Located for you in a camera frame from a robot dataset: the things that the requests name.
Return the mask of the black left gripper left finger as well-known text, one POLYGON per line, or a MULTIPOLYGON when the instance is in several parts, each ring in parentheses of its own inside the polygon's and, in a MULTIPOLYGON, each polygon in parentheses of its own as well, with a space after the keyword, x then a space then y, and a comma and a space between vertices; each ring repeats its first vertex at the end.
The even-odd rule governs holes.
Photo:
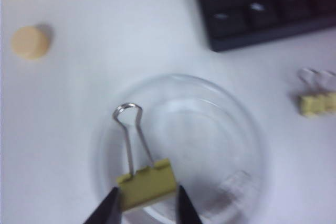
POLYGON ((122 219, 120 210, 120 189, 113 187, 97 208, 83 222, 84 224, 119 224, 122 219))

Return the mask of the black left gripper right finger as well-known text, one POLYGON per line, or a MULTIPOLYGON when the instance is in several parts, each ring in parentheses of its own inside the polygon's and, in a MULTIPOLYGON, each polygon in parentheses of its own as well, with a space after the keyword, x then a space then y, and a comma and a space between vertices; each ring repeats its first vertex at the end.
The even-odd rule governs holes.
POLYGON ((194 208, 186 190, 182 185, 178 187, 177 194, 177 223, 197 223, 202 224, 202 221, 194 208))

